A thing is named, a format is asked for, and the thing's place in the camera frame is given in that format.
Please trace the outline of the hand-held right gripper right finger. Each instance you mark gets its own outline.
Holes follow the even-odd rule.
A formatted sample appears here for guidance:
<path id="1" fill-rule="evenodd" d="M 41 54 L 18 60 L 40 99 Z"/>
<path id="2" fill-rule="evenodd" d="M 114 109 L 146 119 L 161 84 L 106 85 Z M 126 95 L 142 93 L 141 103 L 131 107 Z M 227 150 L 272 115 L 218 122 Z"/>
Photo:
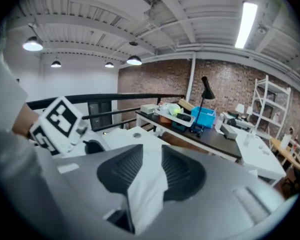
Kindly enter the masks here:
<path id="1" fill-rule="evenodd" d="M 170 145 L 163 168 L 176 195 L 143 240 L 260 240 L 283 220 L 286 203 L 264 181 L 222 158 Z"/>

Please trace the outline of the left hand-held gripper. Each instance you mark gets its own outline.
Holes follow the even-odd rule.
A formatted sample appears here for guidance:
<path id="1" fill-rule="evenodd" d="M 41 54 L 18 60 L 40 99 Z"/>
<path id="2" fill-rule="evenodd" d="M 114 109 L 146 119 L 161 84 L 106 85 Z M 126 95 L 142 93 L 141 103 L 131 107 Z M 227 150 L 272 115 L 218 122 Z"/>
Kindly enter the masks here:
<path id="1" fill-rule="evenodd" d="M 102 136 L 83 138 L 88 124 L 82 117 L 82 113 L 66 97 L 60 96 L 43 111 L 29 133 L 52 156 L 70 153 L 81 140 L 87 155 L 109 151 L 111 148 Z"/>

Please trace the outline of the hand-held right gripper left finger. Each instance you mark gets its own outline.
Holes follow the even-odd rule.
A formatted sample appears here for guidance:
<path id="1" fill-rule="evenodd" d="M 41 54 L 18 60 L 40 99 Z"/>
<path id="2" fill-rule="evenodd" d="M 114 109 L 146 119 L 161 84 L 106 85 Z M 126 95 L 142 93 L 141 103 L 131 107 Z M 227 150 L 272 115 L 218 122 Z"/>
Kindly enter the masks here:
<path id="1" fill-rule="evenodd" d="M 128 187 L 143 163 L 143 146 L 52 160 L 52 193 L 66 220 L 67 240 L 138 240 Z"/>

